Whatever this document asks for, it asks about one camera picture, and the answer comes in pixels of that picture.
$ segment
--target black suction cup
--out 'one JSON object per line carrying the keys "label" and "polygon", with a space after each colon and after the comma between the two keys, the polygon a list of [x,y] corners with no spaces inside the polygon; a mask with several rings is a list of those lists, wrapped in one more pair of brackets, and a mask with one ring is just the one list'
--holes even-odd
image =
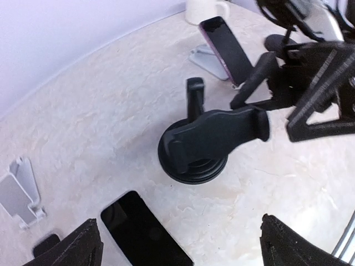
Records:
{"label": "black suction cup", "polygon": [[[165,132],[187,125],[187,119],[180,120],[172,124]],[[163,137],[158,145],[158,157],[163,170],[178,182],[188,185],[199,185],[211,181],[217,177],[227,164],[228,156],[220,160],[202,159],[189,164],[185,173],[177,172],[168,155],[166,154]]]}

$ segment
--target phone with purple case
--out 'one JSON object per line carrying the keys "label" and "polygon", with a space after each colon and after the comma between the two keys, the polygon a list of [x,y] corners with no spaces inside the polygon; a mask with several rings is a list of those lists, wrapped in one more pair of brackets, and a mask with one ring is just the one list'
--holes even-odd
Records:
{"label": "phone with purple case", "polygon": [[244,83],[249,78],[253,66],[224,19],[214,17],[202,21],[199,29],[232,83],[236,86]]}

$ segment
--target smartphone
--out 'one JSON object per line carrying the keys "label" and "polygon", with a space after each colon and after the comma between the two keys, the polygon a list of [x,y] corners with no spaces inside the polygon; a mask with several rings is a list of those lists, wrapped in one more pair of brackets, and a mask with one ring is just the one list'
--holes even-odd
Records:
{"label": "smartphone", "polygon": [[101,219],[133,266],[194,265],[135,191],[102,211]]}
{"label": "smartphone", "polygon": [[253,66],[222,17],[202,21],[199,29],[236,86],[250,76]]}

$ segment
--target mug handle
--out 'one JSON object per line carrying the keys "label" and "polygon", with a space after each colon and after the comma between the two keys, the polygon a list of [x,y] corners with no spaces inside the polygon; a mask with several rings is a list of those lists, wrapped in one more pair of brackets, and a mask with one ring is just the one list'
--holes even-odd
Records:
{"label": "mug handle", "polygon": [[222,1],[217,1],[216,2],[216,6],[221,6],[224,10],[224,16],[222,16],[224,19],[228,19],[231,11],[230,11],[230,8],[229,8],[229,5],[225,2],[222,2]]}

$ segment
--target marble table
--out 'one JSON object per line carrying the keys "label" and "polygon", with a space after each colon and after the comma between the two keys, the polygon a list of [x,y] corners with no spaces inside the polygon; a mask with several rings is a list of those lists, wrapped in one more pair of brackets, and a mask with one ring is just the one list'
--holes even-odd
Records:
{"label": "marble table", "polygon": [[[262,42],[284,30],[231,6],[229,25],[255,63]],[[161,169],[161,134],[186,115],[185,80],[206,83],[206,110],[228,109],[235,95],[188,61],[204,40],[177,14],[93,53],[42,87],[0,122],[0,169],[32,160],[48,217],[30,230],[0,208],[0,264],[21,265],[50,232],[65,237],[97,218],[103,265],[129,265],[100,220],[101,211],[136,190],[196,266],[262,265],[261,218],[273,214],[331,252],[355,209],[355,137],[290,143],[285,117],[270,112],[271,140],[249,142],[223,173],[199,186]]]}

